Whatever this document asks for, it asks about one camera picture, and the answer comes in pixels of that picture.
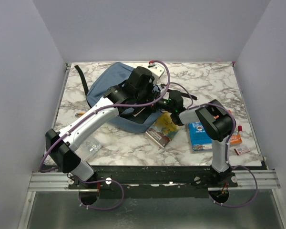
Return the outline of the blue backpack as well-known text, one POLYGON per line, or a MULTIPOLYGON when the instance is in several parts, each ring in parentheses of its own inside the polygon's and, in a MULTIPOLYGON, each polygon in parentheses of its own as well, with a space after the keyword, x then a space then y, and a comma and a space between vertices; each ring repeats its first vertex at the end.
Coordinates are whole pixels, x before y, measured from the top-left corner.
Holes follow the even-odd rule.
MULTIPOLYGON (((118 116, 109 120, 109 123, 114 126, 131 133, 143 133, 161 116, 162 113, 160 111, 155 113, 152 111, 153 101, 146 104, 124 104, 127 98, 127 94, 123 90, 125 83, 132 83, 134 86, 141 85, 142 83, 157 85, 158 78, 153 76, 148 67, 138 66, 133 68, 121 62, 116 62, 106 69, 91 87, 88 87, 81 68, 75 65, 75 69, 80 75, 86 100, 90 108, 96 107, 101 98, 108 98, 113 104, 119 104, 118 116), (143 118, 134 117, 132 113, 136 107, 148 108, 148 116, 143 118)), ((161 84, 158 87, 161 90, 166 86, 165 84, 161 84)), ((197 100, 197 97, 194 95, 180 93, 182 98, 197 100)))

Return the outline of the dark Three Days book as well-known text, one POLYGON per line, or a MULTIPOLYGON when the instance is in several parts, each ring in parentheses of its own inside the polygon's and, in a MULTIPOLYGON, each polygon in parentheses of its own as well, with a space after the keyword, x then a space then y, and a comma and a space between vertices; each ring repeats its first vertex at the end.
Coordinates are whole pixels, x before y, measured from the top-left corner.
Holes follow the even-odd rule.
POLYGON ((134 108, 132 114, 133 114, 134 117, 143 118, 143 117, 148 116, 148 111, 149 110, 146 107, 136 107, 136 108, 134 108))

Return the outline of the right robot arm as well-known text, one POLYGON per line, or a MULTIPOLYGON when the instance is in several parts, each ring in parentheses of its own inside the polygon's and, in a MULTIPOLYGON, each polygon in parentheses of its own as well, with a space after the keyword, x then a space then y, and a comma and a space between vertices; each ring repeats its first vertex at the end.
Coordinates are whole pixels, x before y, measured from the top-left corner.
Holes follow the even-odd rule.
POLYGON ((194 122, 202 124, 212 140, 211 167, 215 172, 210 174, 210 182, 215 187, 226 183, 225 172, 230 167, 228 149, 236 127, 236 121, 231 113, 216 99, 186 109, 181 93, 176 90, 170 91, 168 99, 157 98, 155 107, 170 113, 172 122, 178 126, 194 122))

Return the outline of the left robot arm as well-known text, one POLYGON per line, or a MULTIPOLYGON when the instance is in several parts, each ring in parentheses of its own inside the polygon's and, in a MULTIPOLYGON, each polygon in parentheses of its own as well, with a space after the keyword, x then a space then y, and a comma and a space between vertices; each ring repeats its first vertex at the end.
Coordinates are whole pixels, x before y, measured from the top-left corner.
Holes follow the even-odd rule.
POLYGON ((95 170, 75 152, 107 122, 133 133, 145 132, 160 113, 152 103, 160 95, 157 81, 165 69, 158 64, 136 68, 121 62, 110 66, 88 91, 91 108, 72 124, 46 135, 46 154, 63 173, 76 176, 85 188, 96 184, 95 170))

